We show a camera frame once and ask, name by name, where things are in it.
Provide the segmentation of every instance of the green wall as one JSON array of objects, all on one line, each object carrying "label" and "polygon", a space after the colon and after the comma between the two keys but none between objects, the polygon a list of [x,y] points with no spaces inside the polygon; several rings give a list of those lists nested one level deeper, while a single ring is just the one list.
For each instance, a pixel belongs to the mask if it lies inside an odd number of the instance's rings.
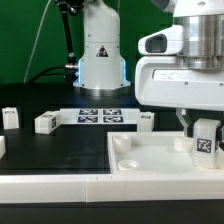
[{"label": "green wall", "polygon": [[[48,0],[10,0],[0,2],[0,84],[23,82],[40,19]],[[170,14],[156,9],[149,0],[120,0],[121,55],[127,60],[128,79],[134,82],[135,66],[141,55],[141,37],[172,23]],[[118,0],[105,0],[117,10]],[[83,53],[82,14],[70,17],[73,44],[78,58]],[[30,67],[29,78],[41,70],[66,63],[66,45],[59,9],[52,0]],[[61,82],[62,78],[47,81]]]}]

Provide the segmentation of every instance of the white plastic housing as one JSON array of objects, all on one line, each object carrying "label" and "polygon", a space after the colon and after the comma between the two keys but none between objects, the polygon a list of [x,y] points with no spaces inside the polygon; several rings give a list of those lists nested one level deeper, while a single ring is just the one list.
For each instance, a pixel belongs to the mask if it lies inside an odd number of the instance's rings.
[{"label": "white plastic housing", "polygon": [[47,111],[35,119],[35,132],[50,134],[60,126],[61,114],[59,111]]},{"label": "white plastic housing", "polygon": [[223,13],[223,0],[177,0],[173,16],[203,16]]},{"label": "white plastic housing", "polygon": [[120,56],[120,18],[103,0],[85,3],[85,53],[80,59],[76,87],[114,90],[125,85],[125,60]]},{"label": "white plastic housing", "polygon": [[[178,54],[183,49],[183,32],[184,29],[180,25],[173,25],[170,28],[154,33],[150,36],[142,38],[138,43],[139,52],[142,55],[174,55]],[[164,35],[167,38],[167,49],[164,53],[148,53],[146,51],[146,41],[149,38],[153,38],[157,35]]]},{"label": "white plastic housing", "polygon": [[189,70],[181,57],[150,56],[137,64],[135,94],[142,105],[224,111],[223,83],[224,70]]},{"label": "white plastic housing", "polygon": [[3,108],[3,126],[4,129],[17,129],[19,128],[19,118],[16,108]]}]

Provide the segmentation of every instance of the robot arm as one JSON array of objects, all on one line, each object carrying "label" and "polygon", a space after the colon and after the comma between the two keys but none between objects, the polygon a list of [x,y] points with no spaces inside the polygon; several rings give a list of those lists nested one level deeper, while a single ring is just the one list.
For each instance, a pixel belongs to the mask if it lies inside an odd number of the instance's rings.
[{"label": "robot arm", "polygon": [[174,12],[177,0],[151,0],[151,2],[164,12]]}]

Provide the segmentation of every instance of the white cube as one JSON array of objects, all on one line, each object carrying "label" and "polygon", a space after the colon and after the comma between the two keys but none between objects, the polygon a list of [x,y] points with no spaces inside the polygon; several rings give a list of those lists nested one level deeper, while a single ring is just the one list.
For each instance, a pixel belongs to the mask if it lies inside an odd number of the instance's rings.
[{"label": "white cube", "polygon": [[60,126],[61,114],[59,111],[47,111],[35,119],[35,132],[50,134]]},{"label": "white cube", "polygon": [[19,118],[15,107],[7,107],[2,109],[4,129],[19,128]]},{"label": "white cube", "polygon": [[137,121],[137,132],[151,132],[154,127],[154,113],[140,113]]},{"label": "white cube", "polygon": [[218,165],[216,130],[220,121],[199,119],[194,124],[193,164],[215,169]]}]

